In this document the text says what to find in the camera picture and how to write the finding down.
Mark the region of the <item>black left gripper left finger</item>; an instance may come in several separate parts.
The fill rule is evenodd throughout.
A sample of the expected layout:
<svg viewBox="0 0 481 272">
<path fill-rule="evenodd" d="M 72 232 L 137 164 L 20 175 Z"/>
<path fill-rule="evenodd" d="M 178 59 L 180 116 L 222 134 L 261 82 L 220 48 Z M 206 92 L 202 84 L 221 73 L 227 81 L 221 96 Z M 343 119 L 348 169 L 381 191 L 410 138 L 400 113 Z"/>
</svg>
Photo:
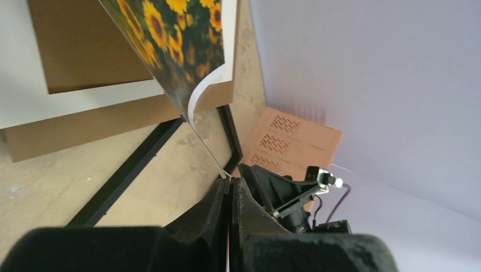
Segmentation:
<svg viewBox="0 0 481 272">
<path fill-rule="evenodd" d="M 217 180 L 201 201 L 165 227 L 63 227 L 29 231 L 2 271 L 225 271 L 225 199 Z"/>
</svg>

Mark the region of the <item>white mat board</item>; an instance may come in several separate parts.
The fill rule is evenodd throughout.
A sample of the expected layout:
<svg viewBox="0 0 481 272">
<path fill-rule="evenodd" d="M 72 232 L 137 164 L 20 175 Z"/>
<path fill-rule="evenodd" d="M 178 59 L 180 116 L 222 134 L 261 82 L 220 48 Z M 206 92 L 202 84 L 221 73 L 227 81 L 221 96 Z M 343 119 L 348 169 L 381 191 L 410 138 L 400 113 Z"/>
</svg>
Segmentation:
<svg viewBox="0 0 481 272">
<path fill-rule="evenodd" d="M 193 122 L 233 78 L 236 1 L 2 1 L 1 128 L 147 97 Z"/>
</svg>

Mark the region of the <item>sunflower photo print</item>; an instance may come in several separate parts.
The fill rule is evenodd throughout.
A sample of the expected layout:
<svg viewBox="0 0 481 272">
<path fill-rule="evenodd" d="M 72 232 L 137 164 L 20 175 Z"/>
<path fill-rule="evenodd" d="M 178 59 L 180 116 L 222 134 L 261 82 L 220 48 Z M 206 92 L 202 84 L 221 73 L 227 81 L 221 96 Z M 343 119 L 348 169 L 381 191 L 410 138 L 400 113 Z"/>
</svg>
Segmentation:
<svg viewBox="0 0 481 272">
<path fill-rule="evenodd" d="M 116 0 L 101 5 L 197 131 L 197 105 L 226 69 L 222 2 Z"/>
</svg>

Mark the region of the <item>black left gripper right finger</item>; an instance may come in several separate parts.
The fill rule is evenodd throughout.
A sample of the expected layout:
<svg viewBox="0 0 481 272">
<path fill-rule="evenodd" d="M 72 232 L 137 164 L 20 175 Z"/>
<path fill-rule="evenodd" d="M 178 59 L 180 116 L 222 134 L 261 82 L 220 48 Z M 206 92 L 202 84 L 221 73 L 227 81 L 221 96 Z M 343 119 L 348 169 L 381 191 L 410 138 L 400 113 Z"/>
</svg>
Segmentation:
<svg viewBox="0 0 481 272">
<path fill-rule="evenodd" d="M 231 181 L 230 271 L 398 271 L 387 245 L 372 235 L 291 233 Z"/>
</svg>

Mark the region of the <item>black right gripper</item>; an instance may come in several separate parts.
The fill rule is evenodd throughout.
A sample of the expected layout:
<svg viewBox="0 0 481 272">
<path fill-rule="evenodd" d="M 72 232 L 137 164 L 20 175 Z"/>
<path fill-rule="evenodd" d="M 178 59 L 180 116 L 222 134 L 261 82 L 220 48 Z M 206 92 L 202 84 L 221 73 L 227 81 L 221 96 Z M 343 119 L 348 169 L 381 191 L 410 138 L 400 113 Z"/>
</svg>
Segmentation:
<svg viewBox="0 0 481 272">
<path fill-rule="evenodd" d="M 303 181 L 292 176 L 280 176 L 259 165 L 238 165 L 240 176 L 246 181 L 254 200 L 278 223 L 292 233 L 351 233 L 347 220 L 331 222 L 333 213 L 350 193 L 351 187 L 328 170 L 309 166 Z M 324 223 L 316 221 L 323 206 L 320 198 L 329 189 L 347 191 L 333 208 Z"/>
</svg>

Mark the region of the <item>brown frame backing board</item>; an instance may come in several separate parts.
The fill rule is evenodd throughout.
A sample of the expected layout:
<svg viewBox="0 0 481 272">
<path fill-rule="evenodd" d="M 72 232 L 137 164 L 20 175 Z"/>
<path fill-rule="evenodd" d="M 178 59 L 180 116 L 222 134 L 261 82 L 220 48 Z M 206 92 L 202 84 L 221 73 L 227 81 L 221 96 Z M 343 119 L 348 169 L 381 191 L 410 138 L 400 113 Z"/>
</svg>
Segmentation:
<svg viewBox="0 0 481 272">
<path fill-rule="evenodd" d="M 12 161 L 179 116 L 98 1 L 1 2 L 1 131 Z"/>
</svg>

